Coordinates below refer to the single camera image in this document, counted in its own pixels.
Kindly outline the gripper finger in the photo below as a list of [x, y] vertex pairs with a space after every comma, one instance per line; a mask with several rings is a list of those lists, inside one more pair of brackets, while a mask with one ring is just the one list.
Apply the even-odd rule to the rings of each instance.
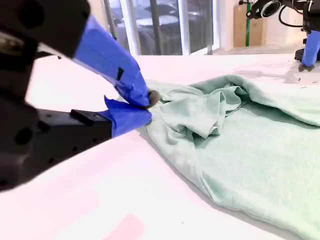
[[70, 112], [41, 109], [34, 142], [34, 173], [105, 141], [124, 135], [151, 122], [145, 108], [105, 98], [100, 112], [73, 109]]
[[298, 67], [299, 72], [303, 72], [304, 70], [311, 72], [315, 68], [319, 50], [320, 32], [311, 31], [311, 33], [308, 34], [306, 45], [302, 55], [302, 60]]
[[86, 0], [17, 0], [16, 15], [27, 36], [102, 76], [129, 104], [150, 108], [150, 90], [135, 58], [91, 14]]

